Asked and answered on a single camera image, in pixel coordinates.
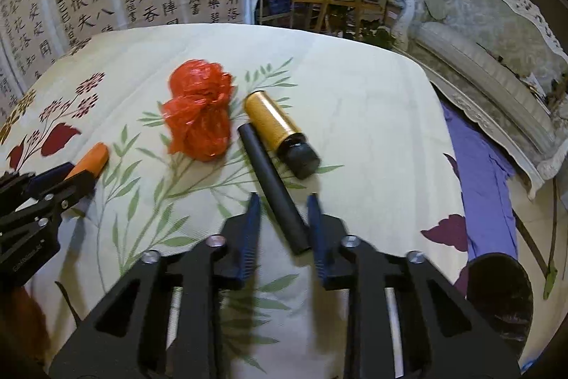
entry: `ornate sofa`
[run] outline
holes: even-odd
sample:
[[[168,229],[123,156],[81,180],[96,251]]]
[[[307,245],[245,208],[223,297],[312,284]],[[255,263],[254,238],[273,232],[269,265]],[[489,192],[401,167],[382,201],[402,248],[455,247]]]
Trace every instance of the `ornate sofa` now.
[[[529,0],[443,0],[441,15],[440,0],[389,2],[401,8],[395,50],[507,151],[534,198],[568,152],[568,56],[539,8]],[[547,94],[555,87],[555,103],[547,108],[519,77]]]

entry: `red plastic bag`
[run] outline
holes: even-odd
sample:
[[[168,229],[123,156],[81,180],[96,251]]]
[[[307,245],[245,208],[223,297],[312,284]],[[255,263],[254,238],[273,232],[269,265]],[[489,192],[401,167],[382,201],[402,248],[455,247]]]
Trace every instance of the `red plastic bag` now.
[[[219,63],[205,60],[189,60],[175,69],[170,76],[173,98],[162,106],[173,136],[170,153],[183,152],[198,161],[225,153],[231,138],[231,80]]]

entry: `sofa armrest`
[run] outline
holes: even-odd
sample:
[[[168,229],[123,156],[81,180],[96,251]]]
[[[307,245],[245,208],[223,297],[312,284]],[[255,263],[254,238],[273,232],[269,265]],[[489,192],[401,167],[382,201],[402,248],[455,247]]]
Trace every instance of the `sofa armrest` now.
[[[552,179],[558,173],[568,154],[568,95],[552,111],[550,120],[555,128],[555,148],[537,166],[544,180]]]
[[[388,0],[402,11],[394,26],[391,35],[395,39],[395,46],[401,50],[408,49],[408,40],[412,38],[421,23],[432,21],[424,0]]]

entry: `sofa cushion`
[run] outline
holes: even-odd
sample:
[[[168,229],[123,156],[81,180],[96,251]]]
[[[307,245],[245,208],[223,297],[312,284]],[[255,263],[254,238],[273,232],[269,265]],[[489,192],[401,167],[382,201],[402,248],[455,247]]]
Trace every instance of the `sofa cushion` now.
[[[552,90],[553,79],[560,81],[568,71],[562,54],[553,52],[539,29],[504,0],[444,1],[448,9],[444,20],[446,25],[494,55],[501,55],[504,63],[519,75],[534,73],[545,92]],[[527,0],[525,2],[527,6],[532,5]],[[539,19],[546,24],[541,15]]]
[[[443,23],[427,22],[416,40],[472,82],[535,143],[547,152],[554,129],[543,107],[517,77],[485,52],[484,48]]]

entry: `black cap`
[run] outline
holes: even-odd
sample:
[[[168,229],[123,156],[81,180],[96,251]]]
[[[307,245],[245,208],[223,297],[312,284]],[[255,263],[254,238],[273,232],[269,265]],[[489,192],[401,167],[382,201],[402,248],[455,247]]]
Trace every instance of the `black cap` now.
[[[292,173],[303,180],[311,176],[319,167],[322,160],[308,143],[295,144],[280,155],[280,159]]]

